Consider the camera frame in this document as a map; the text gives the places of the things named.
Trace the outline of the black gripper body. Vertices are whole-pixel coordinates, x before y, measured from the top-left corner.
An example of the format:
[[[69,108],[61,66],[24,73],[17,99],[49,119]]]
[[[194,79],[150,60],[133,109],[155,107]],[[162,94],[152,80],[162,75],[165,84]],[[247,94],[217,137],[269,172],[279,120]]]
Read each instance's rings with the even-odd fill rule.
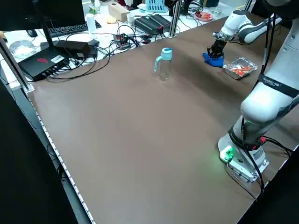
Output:
[[[215,40],[214,44],[210,47],[212,51],[223,51],[227,42],[222,40]]]

